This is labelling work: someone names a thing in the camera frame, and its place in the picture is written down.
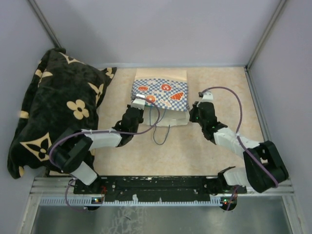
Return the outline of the aluminium frame post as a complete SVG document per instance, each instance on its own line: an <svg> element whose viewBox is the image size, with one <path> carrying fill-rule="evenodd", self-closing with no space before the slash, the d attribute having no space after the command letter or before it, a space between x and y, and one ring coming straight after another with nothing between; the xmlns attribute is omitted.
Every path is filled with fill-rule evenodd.
<svg viewBox="0 0 312 234"><path fill-rule="evenodd" d="M39 22L41 23L42 27L44 28L46 34L48 35L50 41L54 45L55 48L61 48L62 45L59 39L56 36L52 26L48 22L46 16L42 12L41 8L39 7L38 3L35 0L27 0L27 3L30 5L34 15L37 17Z"/></svg>
<svg viewBox="0 0 312 234"><path fill-rule="evenodd" d="M265 45L266 41L268 40L272 30L274 29L277 21L279 20L280 16L282 15L283 11L285 10L287 6L288 0L280 0L273 15L271 16L262 36L260 37L260 40L258 41L248 63L245 66L245 70L249 71L255 60L257 59L259 53L261 52L263 46Z"/></svg>

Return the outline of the black floral plush blanket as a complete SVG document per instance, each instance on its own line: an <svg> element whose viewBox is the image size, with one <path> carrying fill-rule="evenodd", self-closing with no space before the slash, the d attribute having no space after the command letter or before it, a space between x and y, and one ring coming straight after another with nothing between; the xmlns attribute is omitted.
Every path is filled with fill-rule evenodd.
<svg viewBox="0 0 312 234"><path fill-rule="evenodd" d="M68 128L98 128L98 107L117 69L97 69L66 54L48 50L29 84L11 142L7 170L12 178L24 167L46 167L58 172L48 150Z"/></svg>

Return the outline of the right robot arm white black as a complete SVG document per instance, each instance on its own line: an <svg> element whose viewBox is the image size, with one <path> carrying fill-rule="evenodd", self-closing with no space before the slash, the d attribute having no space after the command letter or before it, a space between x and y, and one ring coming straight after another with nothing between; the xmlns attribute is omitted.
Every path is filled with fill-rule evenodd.
<svg viewBox="0 0 312 234"><path fill-rule="evenodd" d="M240 136L217 120L211 102L195 102L190 110L190 122L198 123L204 137L244 160L244 167L229 167L218 176L218 188L229 193L235 186L251 186L262 193L289 179L289 173L276 145L267 140L258 142Z"/></svg>

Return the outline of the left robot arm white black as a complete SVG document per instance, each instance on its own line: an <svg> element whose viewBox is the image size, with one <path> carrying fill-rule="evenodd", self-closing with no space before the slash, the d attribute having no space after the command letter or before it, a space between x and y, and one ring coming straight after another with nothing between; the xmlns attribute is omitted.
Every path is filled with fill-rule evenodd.
<svg viewBox="0 0 312 234"><path fill-rule="evenodd" d="M143 122L143 112L143 109L128 105L122 119L111 129L68 129L49 149L51 163L80 180L89 192L98 192L101 181L95 170L85 162L87 154L97 148L126 145L138 134L139 124Z"/></svg>

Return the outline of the right aluminium frame post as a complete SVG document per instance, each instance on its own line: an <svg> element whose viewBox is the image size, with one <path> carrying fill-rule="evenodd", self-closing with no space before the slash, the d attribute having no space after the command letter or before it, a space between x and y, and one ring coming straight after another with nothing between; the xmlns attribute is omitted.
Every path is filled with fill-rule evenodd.
<svg viewBox="0 0 312 234"><path fill-rule="evenodd" d="M277 21L279 20L280 16L282 15L283 11L285 10L287 6L288 0L280 0L273 15L271 16L262 36L260 37L260 40L258 41L248 63L245 66L245 70L249 71L255 60L257 59L259 53L261 52L263 46L265 45L266 41L268 40L272 30L274 29Z"/></svg>

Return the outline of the left aluminium frame post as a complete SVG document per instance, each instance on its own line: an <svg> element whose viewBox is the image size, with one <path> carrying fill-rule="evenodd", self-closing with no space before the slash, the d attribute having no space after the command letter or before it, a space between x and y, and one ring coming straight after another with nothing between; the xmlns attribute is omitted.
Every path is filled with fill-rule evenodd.
<svg viewBox="0 0 312 234"><path fill-rule="evenodd" d="M38 3L35 0L27 0L27 3L30 5L34 15L37 17L39 22L41 23L42 27L44 28L46 34L48 35L50 41L54 45L55 48L61 48L62 45L59 39L56 36L52 26L48 22L46 16L42 12L41 8L39 7Z"/></svg>

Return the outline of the blue checkered paper bag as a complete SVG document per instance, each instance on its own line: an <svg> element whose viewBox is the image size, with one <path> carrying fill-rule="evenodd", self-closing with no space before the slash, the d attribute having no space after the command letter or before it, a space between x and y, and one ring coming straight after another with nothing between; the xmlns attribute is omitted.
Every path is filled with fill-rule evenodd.
<svg viewBox="0 0 312 234"><path fill-rule="evenodd" d="M138 68L131 95L143 95L149 102L144 124L153 126L153 141L163 145L173 127L189 122L189 87L183 69Z"/></svg>

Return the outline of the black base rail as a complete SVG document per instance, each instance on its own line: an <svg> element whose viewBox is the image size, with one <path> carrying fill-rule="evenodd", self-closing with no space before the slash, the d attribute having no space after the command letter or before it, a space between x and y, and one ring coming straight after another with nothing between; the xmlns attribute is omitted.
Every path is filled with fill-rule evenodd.
<svg viewBox="0 0 312 234"><path fill-rule="evenodd" d="M91 185L75 182L76 195L102 195L107 202L202 202L231 194L235 186L222 176L101 176Z"/></svg>

